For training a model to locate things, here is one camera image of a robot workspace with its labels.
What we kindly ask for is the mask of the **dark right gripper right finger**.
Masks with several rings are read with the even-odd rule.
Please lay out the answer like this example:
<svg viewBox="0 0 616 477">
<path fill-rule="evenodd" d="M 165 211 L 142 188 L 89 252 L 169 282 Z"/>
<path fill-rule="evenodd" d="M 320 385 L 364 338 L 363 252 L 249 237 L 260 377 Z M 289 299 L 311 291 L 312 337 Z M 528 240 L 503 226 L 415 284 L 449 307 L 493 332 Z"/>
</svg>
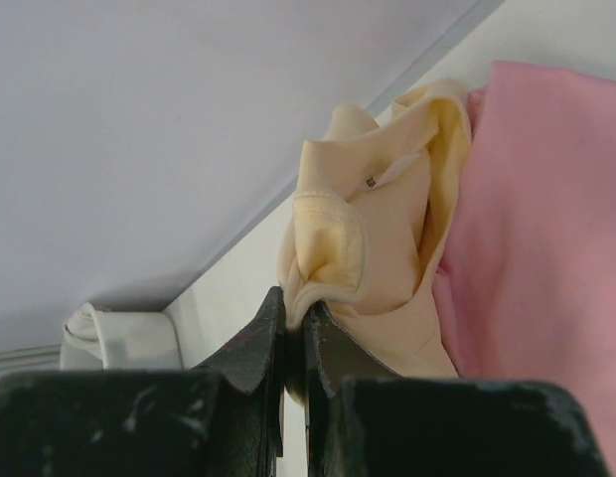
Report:
<svg viewBox="0 0 616 477">
<path fill-rule="evenodd" d="M 548 383 L 400 377 L 328 307 L 303 322 L 312 476 L 606 476 L 582 408 Z"/>
</svg>

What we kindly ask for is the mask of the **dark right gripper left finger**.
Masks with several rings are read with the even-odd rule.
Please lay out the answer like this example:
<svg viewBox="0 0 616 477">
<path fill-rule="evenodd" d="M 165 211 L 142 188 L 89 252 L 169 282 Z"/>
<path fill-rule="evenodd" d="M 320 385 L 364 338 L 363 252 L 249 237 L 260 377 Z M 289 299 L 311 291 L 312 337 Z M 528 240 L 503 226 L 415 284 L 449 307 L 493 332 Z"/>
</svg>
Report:
<svg viewBox="0 0 616 477">
<path fill-rule="evenodd" d="M 187 371 L 0 379 L 0 476 L 272 476 L 283 453 L 284 304 Z"/>
</svg>

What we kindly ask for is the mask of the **cream yellow t shirt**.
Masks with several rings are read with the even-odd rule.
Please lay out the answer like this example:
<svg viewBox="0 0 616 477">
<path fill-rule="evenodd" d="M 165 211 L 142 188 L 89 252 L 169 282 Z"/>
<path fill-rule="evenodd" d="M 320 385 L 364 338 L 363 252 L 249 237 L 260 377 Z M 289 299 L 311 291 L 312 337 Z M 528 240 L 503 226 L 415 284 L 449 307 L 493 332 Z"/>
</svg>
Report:
<svg viewBox="0 0 616 477">
<path fill-rule="evenodd" d="M 396 98 L 378 123 L 338 106 L 304 142 L 277 279 L 286 328 L 318 301 L 363 349 L 407 378 L 453 378 L 432 283 L 471 148 L 467 91 L 443 79 Z"/>
</svg>

